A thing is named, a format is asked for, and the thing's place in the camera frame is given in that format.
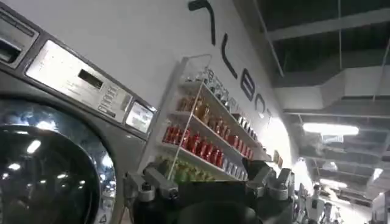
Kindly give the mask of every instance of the fluorescent light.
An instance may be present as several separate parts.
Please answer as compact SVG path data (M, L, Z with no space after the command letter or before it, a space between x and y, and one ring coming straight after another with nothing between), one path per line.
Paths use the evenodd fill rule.
M62 174L60 174L60 175L57 176L57 179L64 179L64 178L66 178L66 177L68 177L67 174L62 173Z
M12 169L12 170L19 170L20 169L20 165L17 164L17 163L13 163L11 165L8 166L8 169Z
M383 169L376 168L374 174L372 174L372 181L375 181L383 172Z
M338 182L338 181L334 181L334 180L328 180L328 179L320 179L319 180L320 183L322 184L326 184L330 187L333 187L333 188L346 188L348 185L343 183L343 182Z
M304 123L303 129L322 135L357 135L359 133L359 128L355 126L339 124Z
M31 144L27 148L27 153L33 154L39 148L39 146L41 146L41 141L39 141L39 140L32 141Z

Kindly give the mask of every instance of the digital display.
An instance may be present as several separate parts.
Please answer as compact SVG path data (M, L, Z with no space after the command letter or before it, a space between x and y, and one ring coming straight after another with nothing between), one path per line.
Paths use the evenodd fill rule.
M129 116L126 119L126 124L142 131L143 133L147 133L147 130L152 122L153 115L154 114L151 110L142 106L138 102L135 102L130 110Z
M81 69L81 71L79 73L79 78L88 82L89 84L91 84L93 87L95 87L97 89L100 89L103 85L102 81L100 81L95 76L89 74L88 72L84 71L83 69Z

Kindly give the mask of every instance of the stainless steel panel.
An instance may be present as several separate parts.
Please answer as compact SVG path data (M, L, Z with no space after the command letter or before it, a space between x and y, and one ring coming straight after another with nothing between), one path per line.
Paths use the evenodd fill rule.
M122 123L132 95L48 40L26 75Z
M0 8L0 63L15 69L31 48L39 33ZM4 46L17 50L15 58L8 61Z

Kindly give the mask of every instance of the pipe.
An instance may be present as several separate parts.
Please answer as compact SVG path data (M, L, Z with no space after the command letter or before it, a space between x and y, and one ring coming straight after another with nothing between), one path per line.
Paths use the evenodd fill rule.
M283 69L282 69L282 67L280 66L279 59L278 59L278 55L276 54L274 45L272 44L272 40L271 40L271 38L270 38L270 36L269 36L269 34L268 34L267 26L266 26L266 23L264 22L263 16L261 15L260 7L258 6L258 2L257 2L257 1L258 1L258 0L253 0L253 3L255 4L257 16L258 16L258 18L260 19L261 26L263 26L264 34L265 34L266 39L267 39L267 41L268 41L268 43L269 43L269 46L270 46L270 48L271 48L272 56L274 56L274 59L275 59L276 64L277 64L277 66L278 66L279 73L280 73L280 75L284 78L284 77L285 77L285 73L283 72Z

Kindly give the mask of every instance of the white wall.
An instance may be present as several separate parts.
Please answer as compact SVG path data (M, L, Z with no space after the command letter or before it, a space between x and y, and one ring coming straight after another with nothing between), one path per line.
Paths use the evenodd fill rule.
M247 68L257 84L256 92L274 116L280 114L270 81L231 0L210 0L216 15L216 46L211 44L207 11L190 12L187 0L3 1L156 108L169 75L183 56L212 54L212 70L264 136L268 117L258 117L254 103L222 61L220 47L227 32L226 54L233 67L240 76ZM289 149L278 150L289 166Z

